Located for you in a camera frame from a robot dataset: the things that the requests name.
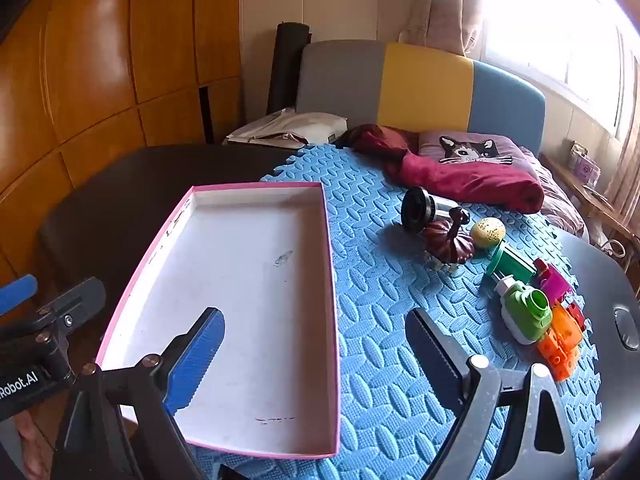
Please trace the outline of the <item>black rolled mat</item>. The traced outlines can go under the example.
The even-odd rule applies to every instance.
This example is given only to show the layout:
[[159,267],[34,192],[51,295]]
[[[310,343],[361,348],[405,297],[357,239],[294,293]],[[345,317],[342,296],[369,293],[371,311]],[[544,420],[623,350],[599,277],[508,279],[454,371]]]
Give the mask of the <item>black rolled mat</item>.
[[311,42],[310,27],[303,23],[282,22],[274,40],[266,113],[294,107],[297,99],[303,50]]

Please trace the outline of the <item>dark red blanket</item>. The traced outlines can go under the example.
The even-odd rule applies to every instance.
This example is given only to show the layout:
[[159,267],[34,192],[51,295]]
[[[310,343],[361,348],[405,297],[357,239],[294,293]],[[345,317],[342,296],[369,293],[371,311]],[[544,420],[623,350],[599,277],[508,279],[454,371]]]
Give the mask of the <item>dark red blanket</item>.
[[335,145],[382,162],[390,180],[398,185],[420,186],[459,203],[494,205],[520,214],[541,211],[544,203],[544,190],[527,171],[487,160],[438,162],[414,152],[410,134],[402,130],[363,125],[345,132]]

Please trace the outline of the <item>orange toy block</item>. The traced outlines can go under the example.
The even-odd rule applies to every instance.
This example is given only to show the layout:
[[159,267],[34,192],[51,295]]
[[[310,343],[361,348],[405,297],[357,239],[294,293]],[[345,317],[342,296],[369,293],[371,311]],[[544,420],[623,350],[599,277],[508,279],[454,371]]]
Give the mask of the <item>orange toy block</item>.
[[552,320],[544,336],[536,343],[540,355],[556,382],[567,380],[576,370],[582,342],[582,329],[570,311],[555,304]]

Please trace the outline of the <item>wooden side table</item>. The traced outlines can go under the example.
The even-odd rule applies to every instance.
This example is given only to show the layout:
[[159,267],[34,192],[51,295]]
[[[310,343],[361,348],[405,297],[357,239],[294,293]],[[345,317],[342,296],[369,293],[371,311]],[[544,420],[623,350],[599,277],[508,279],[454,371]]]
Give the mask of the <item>wooden side table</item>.
[[585,221],[588,240],[602,252],[616,259],[628,268],[639,255],[639,237],[619,214],[596,190],[585,186],[567,168],[544,153],[540,162],[551,171],[553,179],[564,188],[577,204],[582,220]]

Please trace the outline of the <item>purple box on table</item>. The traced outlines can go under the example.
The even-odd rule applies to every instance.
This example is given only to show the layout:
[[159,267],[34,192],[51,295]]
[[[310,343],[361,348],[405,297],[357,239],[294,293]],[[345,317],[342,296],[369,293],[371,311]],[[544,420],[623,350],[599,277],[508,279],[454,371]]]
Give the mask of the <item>purple box on table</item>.
[[582,184],[590,186],[590,188],[597,186],[601,169],[588,155],[588,150],[576,141],[570,147],[568,169]]

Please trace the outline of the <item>pink white cardboard tray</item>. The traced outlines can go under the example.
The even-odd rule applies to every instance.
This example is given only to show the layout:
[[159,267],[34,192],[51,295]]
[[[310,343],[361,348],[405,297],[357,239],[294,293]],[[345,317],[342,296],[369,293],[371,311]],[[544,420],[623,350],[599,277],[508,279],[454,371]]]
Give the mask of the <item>pink white cardboard tray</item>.
[[177,424],[192,444],[274,460],[334,456],[340,357],[318,182],[190,188],[132,274],[96,360],[164,350],[209,307],[224,339]]

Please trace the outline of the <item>red puzzle piece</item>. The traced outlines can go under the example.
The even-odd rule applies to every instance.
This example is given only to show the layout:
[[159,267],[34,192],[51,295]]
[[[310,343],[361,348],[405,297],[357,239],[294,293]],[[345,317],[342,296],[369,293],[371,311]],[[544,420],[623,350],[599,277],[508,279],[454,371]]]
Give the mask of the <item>red puzzle piece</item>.
[[572,301],[567,307],[566,310],[568,314],[574,318],[574,321],[579,326],[580,330],[584,332],[586,330],[586,319],[584,312],[582,312],[582,308],[579,307],[579,304],[575,301]]

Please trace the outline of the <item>teal plastic spool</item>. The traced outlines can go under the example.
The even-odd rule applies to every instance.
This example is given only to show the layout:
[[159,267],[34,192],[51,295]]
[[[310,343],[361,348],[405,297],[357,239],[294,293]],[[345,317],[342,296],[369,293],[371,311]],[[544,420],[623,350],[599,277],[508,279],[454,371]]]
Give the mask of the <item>teal plastic spool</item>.
[[485,275],[498,282],[511,275],[515,281],[528,284],[536,275],[533,261],[506,242],[501,242],[491,253]]

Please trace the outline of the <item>blue foam puzzle mat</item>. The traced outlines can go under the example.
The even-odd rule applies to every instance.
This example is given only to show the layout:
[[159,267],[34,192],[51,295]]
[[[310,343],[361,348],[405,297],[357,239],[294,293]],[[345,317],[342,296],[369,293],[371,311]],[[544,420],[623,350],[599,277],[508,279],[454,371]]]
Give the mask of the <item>blue foam puzzle mat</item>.
[[597,453],[597,350],[579,334],[578,364],[558,385],[538,344],[511,334],[506,311],[550,313],[535,270],[442,255],[488,208],[456,209],[404,230],[407,192],[376,162],[304,148],[268,182],[318,183],[326,200],[340,358],[337,453],[278,460],[194,448],[209,479],[588,479]]

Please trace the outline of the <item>yellow perforated oval case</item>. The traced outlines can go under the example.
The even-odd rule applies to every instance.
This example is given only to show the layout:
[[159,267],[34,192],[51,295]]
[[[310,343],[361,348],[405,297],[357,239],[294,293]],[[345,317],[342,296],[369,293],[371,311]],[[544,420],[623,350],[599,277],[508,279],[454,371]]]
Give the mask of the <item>yellow perforated oval case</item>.
[[470,237],[476,248],[491,250],[499,246],[506,237],[506,226],[494,217],[486,217],[474,223]]

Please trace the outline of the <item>grey yellow blue headboard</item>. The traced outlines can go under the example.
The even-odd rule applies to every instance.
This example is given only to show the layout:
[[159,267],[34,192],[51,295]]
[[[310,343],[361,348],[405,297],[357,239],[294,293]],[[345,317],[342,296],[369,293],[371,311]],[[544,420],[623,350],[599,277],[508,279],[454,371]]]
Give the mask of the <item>grey yellow blue headboard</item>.
[[529,82],[472,58],[374,40],[304,47],[295,108],[328,113],[349,127],[506,136],[538,153],[546,99]]

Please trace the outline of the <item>mauve striped duvet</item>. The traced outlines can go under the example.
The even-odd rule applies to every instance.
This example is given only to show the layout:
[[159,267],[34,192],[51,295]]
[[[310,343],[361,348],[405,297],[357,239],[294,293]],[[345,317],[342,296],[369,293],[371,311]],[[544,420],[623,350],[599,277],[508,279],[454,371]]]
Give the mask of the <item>mauve striped duvet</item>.
[[533,173],[536,174],[544,191],[541,213],[557,228],[569,232],[582,240],[588,240],[588,229],[584,218],[570,201],[568,195],[553,180],[551,171],[528,148],[521,146],[520,150],[523,152],[529,166],[533,168]]

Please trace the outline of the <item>wooden wardrobe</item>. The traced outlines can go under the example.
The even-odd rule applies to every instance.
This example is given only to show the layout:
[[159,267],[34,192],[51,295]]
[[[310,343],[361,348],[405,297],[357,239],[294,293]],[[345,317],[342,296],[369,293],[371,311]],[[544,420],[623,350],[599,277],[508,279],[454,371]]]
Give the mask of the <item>wooden wardrobe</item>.
[[147,146],[241,119],[240,0],[32,0],[1,46],[1,277],[43,275],[65,196]]

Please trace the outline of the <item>green plug-in device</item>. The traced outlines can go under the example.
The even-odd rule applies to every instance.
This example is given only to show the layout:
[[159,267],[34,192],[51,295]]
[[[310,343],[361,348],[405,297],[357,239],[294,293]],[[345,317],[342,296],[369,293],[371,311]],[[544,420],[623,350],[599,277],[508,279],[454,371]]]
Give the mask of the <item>green plug-in device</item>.
[[524,346],[536,344],[552,321],[547,296],[535,287],[507,275],[499,280],[495,292],[500,300],[500,314],[513,338]]

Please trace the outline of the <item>pink curtain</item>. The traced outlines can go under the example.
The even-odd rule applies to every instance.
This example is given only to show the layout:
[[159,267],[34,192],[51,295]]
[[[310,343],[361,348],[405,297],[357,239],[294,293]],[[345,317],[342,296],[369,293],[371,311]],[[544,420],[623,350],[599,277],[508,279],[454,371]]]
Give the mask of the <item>pink curtain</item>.
[[398,41],[468,56],[482,28],[483,0],[411,0]]

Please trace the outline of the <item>black clear filter canister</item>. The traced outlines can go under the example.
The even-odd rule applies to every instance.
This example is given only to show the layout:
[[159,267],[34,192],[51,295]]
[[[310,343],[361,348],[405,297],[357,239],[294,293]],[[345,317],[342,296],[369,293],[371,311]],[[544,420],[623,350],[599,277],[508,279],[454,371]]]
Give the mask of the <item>black clear filter canister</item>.
[[410,233],[420,233],[436,220],[449,219],[449,211],[459,206],[454,200],[433,195],[425,188],[408,188],[401,203],[401,225]]

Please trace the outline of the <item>magenta plastic cup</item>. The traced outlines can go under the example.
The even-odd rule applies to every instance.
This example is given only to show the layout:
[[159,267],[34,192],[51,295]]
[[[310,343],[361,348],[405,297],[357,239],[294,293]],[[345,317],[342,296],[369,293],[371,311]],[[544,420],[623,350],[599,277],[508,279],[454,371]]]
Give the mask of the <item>magenta plastic cup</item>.
[[569,296],[574,294],[574,288],[551,263],[541,258],[534,260],[538,288],[547,296],[551,307],[562,306]]

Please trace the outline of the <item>purple cat pillow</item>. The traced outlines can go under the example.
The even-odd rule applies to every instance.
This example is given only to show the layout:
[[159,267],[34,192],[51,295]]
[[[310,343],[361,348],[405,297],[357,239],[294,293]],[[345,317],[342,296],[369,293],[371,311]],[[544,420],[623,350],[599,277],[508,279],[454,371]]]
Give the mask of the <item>purple cat pillow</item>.
[[506,166],[526,165],[523,152],[506,136],[459,131],[427,131],[419,134],[418,153],[441,164],[488,162]]

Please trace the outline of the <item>beige folded cloth bag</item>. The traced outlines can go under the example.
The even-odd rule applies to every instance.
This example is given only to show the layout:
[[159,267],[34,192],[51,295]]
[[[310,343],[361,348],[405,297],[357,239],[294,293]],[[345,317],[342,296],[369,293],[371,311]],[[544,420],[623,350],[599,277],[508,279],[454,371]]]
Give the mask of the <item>beige folded cloth bag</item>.
[[296,113],[284,108],[234,130],[223,144],[252,144],[298,150],[329,144],[347,131],[347,119],[326,113]]

